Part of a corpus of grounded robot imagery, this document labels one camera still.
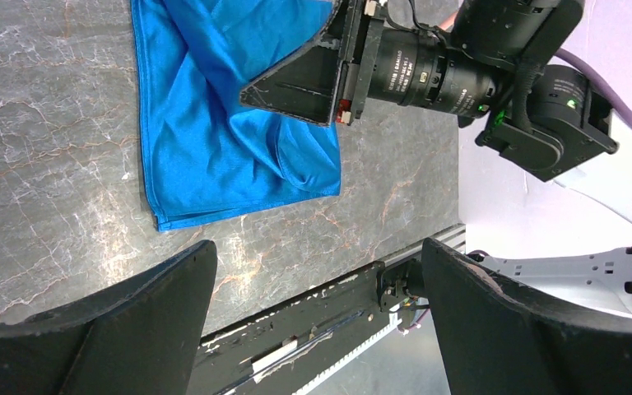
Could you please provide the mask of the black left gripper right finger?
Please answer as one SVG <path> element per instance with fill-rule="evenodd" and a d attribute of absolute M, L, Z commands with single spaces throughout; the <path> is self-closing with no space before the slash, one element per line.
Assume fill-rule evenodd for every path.
<path fill-rule="evenodd" d="M 492 272 L 434 239 L 425 296 L 453 394 L 632 394 L 632 318 Z"/>

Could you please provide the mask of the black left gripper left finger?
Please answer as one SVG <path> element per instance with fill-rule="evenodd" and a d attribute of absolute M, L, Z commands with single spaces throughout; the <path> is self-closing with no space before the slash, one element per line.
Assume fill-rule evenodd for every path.
<path fill-rule="evenodd" d="M 0 323 L 0 394 L 183 394 L 217 269 L 203 240 L 19 323 Z"/>

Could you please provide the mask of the blue cloth napkin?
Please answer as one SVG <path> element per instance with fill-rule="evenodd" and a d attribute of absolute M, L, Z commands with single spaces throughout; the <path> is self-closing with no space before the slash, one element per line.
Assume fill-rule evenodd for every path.
<path fill-rule="evenodd" d="M 250 109 L 239 93 L 311 39 L 330 1 L 131 4 L 144 189 L 160 231 L 340 193 L 333 125 Z"/>

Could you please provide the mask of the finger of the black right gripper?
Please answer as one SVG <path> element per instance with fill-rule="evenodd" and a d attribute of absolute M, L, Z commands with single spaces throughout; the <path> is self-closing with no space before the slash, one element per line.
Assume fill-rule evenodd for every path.
<path fill-rule="evenodd" d="M 255 77 L 239 94 L 247 107 L 328 126 L 334 121 L 348 38 L 348 1 L 336 1 L 325 26 L 293 53 Z"/>

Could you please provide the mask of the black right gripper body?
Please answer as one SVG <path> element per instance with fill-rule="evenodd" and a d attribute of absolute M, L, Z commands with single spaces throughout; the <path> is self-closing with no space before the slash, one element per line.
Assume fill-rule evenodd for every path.
<path fill-rule="evenodd" d="M 467 57 L 438 27 L 393 24 L 384 1 L 343 1 L 337 121 L 359 119 L 368 99 L 474 121 L 498 106 L 502 72 Z"/>

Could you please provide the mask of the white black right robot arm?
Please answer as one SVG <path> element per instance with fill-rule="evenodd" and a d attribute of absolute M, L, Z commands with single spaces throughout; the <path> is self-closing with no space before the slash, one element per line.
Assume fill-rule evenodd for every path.
<path fill-rule="evenodd" d="M 632 224 L 632 110 L 564 42 L 581 1 L 464 1 L 449 28 L 393 21 L 384 1 L 338 1 L 325 25 L 239 94 L 248 107 L 327 126 L 368 99 L 486 125 L 476 144 L 543 182 L 599 202 Z M 632 317 L 632 246 L 582 258 L 488 268 L 543 290 L 601 286 Z"/>

